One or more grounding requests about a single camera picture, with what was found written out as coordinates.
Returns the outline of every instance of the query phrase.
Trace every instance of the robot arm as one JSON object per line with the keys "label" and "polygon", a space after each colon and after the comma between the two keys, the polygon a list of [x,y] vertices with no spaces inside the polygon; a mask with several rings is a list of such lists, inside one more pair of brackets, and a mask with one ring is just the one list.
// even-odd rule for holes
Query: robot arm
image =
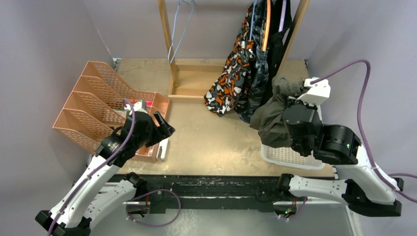
{"label": "robot arm", "polygon": [[[141,100],[135,103],[133,108],[134,111],[131,111],[130,107],[126,108],[130,114],[126,115],[124,126],[115,129],[109,137],[102,140],[86,171],[68,194],[50,211],[40,211],[36,216],[36,221],[46,230],[49,230],[51,224],[56,221],[52,226],[52,235],[88,236],[91,229],[119,204],[143,193],[146,182],[137,174],[130,173],[125,175],[124,180],[112,191],[97,197],[102,186],[118,172],[127,160],[134,157],[140,147],[155,145],[175,132],[175,129],[162,118],[159,112],[154,114],[159,123],[159,126],[155,125],[152,117],[146,113],[145,101]],[[92,170],[105,163],[128,136],[132,123],[132,112],[135,112],[135,125],[126,145],[111,162],[91,176]],[[71,197],[72,199],[66,205],[65,210],[61,212],[63,204]]]}
{"label": "robot arm", "polygon": [[[313,156],[333,165],[341,180],[303,178],[284,174],[280,189],[295,197],[310,196],[337,201],[366,216],[400,216],[401,203],[396,193],[374,172],[359,137],[343,125],[323,124],[317,112],[330,94],[327,80],[314,85],[317,78],[304,81],[306,93],[289,98],[282,120],[292,137],[291,148],[302,156]],[[403,180],[383,177],[402,189]]]}

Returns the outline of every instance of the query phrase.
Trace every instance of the floor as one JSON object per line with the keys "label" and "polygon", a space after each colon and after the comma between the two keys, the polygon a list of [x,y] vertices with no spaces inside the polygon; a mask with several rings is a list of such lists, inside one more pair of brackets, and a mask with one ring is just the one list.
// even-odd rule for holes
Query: floor
{"label": "floor", "polygon": [[[178,59],[193,64],[220,64],[224,59]],[[118,73],[134,89],[168,95],[171,71],[166,59],[123,59]],[[282,72],[289,80],[308,78],[303,61],[287,61]],[[148,163],[129,160],[120,174],[278,176],[282,173],[310,177],[332,177],[332,168],[305,170],[279,166],[261,157],[257,131],[231,112],[221,118],[203,103],[173,102],[168,122],[177,131],[169,139],[166,160]]]}
{"label": "floor", "polygon": [[[151,214],[149,224],[170,221],[176,209]],[[174,223],[151,228],[126,220],[125,206],[104,218],[91,236],[354,236],[346,208],[342,204],[306,204],[293,221],[277,220],[275,213],[256,210],[182,210]]]}

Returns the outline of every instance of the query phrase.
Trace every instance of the white laundry basket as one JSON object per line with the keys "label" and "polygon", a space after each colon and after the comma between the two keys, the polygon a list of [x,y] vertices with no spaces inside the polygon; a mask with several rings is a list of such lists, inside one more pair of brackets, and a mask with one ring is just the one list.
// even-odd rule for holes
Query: white laundry basket
{"label": "white laundry basket", "polygon": [[261,155],[265,161],[282,166],[307,170],[320,170],[325,166],[322,161],[314,159],[312,155],[301,156],[290,147],[273,148],[261,144]]}

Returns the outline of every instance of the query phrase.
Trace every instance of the orange hanger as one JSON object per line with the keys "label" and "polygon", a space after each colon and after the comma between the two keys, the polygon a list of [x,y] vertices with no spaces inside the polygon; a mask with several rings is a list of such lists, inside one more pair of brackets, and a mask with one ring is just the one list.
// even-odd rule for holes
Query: orange hanger
{"label": "orange hanger", "polygon": [[271,22],[271,1],[267,0],[267,21],[265,21],[265,32],[264,32],[264,38],[262,41],[262,51],[267,50],[270,22]]}

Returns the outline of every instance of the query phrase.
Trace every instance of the wooden table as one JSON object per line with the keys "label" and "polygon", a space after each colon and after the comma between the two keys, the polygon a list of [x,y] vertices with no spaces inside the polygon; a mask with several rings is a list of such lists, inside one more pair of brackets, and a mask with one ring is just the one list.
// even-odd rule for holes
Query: wooden table
{"label": "wooden table", "polygon": [[[190,59],[176,59],[178,63]],[[223,64],[224,59],[191,59],[202,64]],[[171,80],[167,59],[123,59],[118,73],[134,89],[169,92]],[[285,62],[282,72],[289,80],[308,78],[301,60]],[[173,102],[168,121],[177,131],[169,139],[166,160],[157,163],[129,160],[119,174],[137,172],[158,175],[279,176],[291,173],[306,177],[332,177],[331,166],[318,171],[278,166],[261,157],[257,131],[241,121],[235,112],[219,118],[203,102]]]}

